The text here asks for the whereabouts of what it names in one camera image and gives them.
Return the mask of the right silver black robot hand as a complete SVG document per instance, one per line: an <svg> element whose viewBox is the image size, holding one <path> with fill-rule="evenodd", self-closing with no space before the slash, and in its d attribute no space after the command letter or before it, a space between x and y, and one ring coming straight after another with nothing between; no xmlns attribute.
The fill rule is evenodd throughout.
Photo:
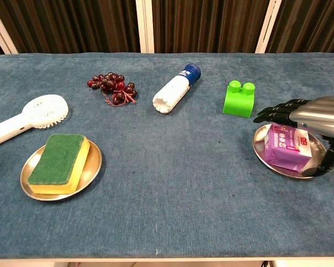
<svg viewBox="0 0 334 267"><path fill-rule="evenodd" d="M275 122L322 136L329 143L319 165L302 171L302 177L322 176L334 167L334 97L315 100L292 99L257 113L255 123Z"/></svg>

